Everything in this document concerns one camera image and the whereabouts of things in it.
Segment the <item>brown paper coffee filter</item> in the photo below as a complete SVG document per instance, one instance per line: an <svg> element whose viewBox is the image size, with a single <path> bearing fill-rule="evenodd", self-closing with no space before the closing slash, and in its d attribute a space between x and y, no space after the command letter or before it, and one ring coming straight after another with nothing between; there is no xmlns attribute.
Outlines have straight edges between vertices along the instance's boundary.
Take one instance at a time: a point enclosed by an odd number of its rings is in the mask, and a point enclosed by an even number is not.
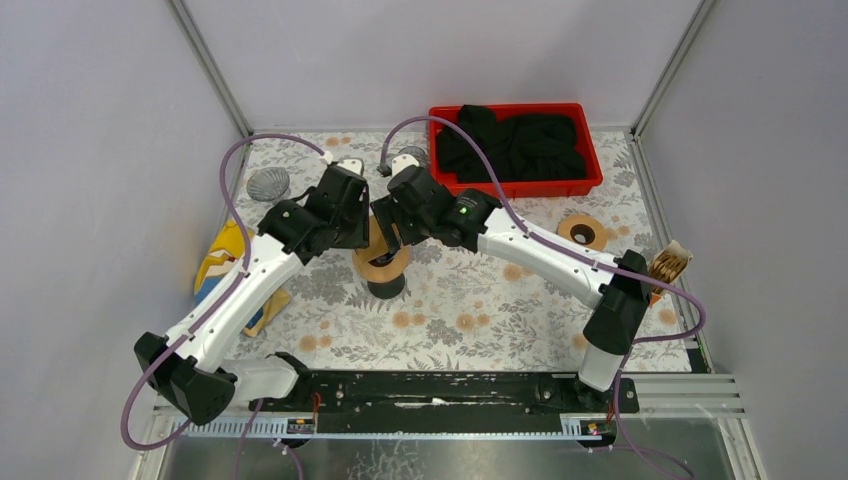
<svg viewBox="0 0 848 480"><path fill-rule="evenodd" d="M387 255L390 251L382 229L375 215L369 217L369 244L362 253L362 257L366 262L373 261L379 257Z"/></svg>

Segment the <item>dark glass carafe red rim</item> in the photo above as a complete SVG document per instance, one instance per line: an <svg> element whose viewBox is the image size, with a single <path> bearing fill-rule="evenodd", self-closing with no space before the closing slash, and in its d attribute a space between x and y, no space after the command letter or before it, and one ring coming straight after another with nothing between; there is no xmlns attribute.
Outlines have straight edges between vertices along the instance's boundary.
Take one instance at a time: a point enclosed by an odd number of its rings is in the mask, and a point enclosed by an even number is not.
<svg viewBox="0 0 848 480"><path fill-rule="evenodd" d="M406 279L404 275L389 280L387 282L372 282L367 281L366 286L369 292L378 299L388 300L400 295L405 288Z"/></svg>

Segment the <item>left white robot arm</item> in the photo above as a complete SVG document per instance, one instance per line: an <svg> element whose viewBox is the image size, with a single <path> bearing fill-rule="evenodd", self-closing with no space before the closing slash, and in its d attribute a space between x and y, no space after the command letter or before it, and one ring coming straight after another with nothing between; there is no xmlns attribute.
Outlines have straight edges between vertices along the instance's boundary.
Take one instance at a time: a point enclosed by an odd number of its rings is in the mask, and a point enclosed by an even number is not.
<svg viewBox="0 0 848 480"><path fill-rule="evenodd" d="M134 345L147 383L195 425L231 403L273 398L296 411L309 401L301 368L281 356L229 360L243 328L285 282L330 249L357 249L369 239L369 187L358 159L326 167L304 204L284 199L257 225L249 248L189 315L164 335L147 332Z"/></svg>

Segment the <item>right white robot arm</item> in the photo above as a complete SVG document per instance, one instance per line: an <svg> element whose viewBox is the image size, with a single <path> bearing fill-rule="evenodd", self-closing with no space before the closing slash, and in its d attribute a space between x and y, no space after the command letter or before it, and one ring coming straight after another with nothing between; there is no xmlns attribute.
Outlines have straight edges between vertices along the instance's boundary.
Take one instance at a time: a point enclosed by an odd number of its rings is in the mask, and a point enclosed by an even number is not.
<svg viewBox="0 0 848 480"><path fill-rule="evenodd" d="M390 252L427 239L511 262L567 290L591 309L575 402L597 412L613 398L614 378L630 352L651 300L645 258L592 250L524 221L476 189L453 195L428 170L407 166L371 204Z"/></svg>

